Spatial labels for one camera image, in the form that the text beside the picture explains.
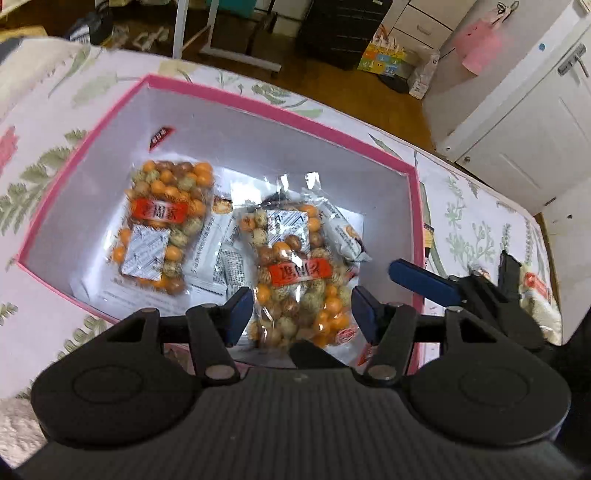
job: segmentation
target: red logo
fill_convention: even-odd
[[[355,336],[355,333],[355,330],[353,330],[352,328],[345,328],[341,330],[339,333],[336,334],[335,337],[337,345],[342,345],[343,343],[350,342]]]
[[[546,300],[548,300],[548,287],[542,282],[536,274],[532,272],[527,272],[525,274],[523,283],[526,287],[534,288],[538,291],[540,295],[542,295]]]
[[[271,273],[271,283],[275,287],[327,278],[331,275],[330,263],[325,258],[302,260],[301,266],[290,262],[270,265],[269,272]]]
[[[162,142],[162,140],[170,136],[172,133],[174,133],[173,127],[162,127],[152,137],[152,140],[150,140],[150,149],[148,151],[152,151],[153,149],[155,149],[158,145],[160,145],[160,142]]]
[[[132,215],[142,220],[158,220],[167,223],[183,223],[187,216],[187,203],[168,203],[158,200],[138,199]]]

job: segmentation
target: snack bag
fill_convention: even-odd
[[[238,226],[255,256],[257,319],[247,333],[259,348],[287,349],[299,339],[325,348],[355,336],[348,268],[317,207],[281,192],[239,210]]]
[[[183,261],[203,228],[213,171],[209,163],[148,160],[125,191],[129,209],[112,259],[142,287],[185,291]]]
[[[547,342],[562,345],[562,316],[552,290],[527,265],[521,267],[520,277],[521,308],[540,325]]]

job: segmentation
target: floral bedsheet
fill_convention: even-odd
[[[55,49],[61,42],[24,40],[11,60],[33,41],[38,50],[47,49],[47,58],[60,58]],[[41,370],[106,328],[103,320],[17,268],[14,257],[31,215],[72,149],[147,73],[289,109],[415,165],[423,218],[434,228],[428,268],[435,273],[463,276],[478,267],[496,281],[499,255],[507,249],[540,278],[550,278],[544,241],[531,215],[399,138],[311,99],[234,73],[149,54],[66,46],[60,60],[44,65],[41,73],[12,69],[12,75],[22,76],[21,87],[28,85],[27,91],[22,93],[21,88],[18,98],[0,99],[0,104],[11,106],[0,112],[0,397],[22,394]],[[437,307],[428,304],[426,310],[433,314]]]

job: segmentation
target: cabinet door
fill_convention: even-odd
[[[582,40],[591,46],[591,31]],[[577,62],[564,76],[558,65],[459,161],[531,213],[591,177],[591,80]]]

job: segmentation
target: colorful gift bag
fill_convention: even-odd
[[[393,38],[388,38],[386,29],[380,25],[372,42],[363,52],[357,69],[393,77],[407,55],[400,45],[396,45]]]

